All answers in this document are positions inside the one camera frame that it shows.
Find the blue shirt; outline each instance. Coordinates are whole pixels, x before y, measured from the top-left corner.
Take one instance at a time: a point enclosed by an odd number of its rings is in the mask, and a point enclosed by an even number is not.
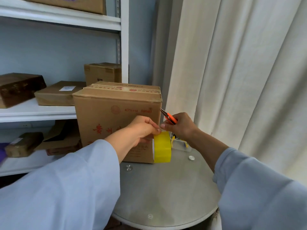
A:
[[[307,190],[228,148],[214,182],[223,230],[307,229]],[[120,195],[115,150],[97,140],[0,189],[1,229],[101,230]]]

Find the wall outlet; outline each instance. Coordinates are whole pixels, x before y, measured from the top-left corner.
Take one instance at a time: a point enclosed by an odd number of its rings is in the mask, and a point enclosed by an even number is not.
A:
[[[29,122],[20,122],[19,123],[19,128],[31,128],[32,124]]]

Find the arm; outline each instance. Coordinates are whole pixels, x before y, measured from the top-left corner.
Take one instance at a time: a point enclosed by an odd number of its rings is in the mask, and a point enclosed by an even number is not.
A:
[[[148,134],[148,117],[0,189],[0,228],[102,230],[120,195],[119,162]]]
[[[306,187],[202,132],[186,113],[174,117],[176,125],[161,128],[197,149],[214,172],[223,229],[307,229]]]

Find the red circular logo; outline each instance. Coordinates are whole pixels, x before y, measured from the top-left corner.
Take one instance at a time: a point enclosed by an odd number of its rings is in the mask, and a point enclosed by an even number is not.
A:
[[[112,106],[111,107],[111,112],[115,115],[120,113],[120,108],[118,106]]]

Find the roll of tape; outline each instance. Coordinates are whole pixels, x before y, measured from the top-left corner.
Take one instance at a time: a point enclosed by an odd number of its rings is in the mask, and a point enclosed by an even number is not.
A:
[[[170,162],[172,147],[168,131],[163,131],[159,135],[155,135],[153,139],[154,162]]]

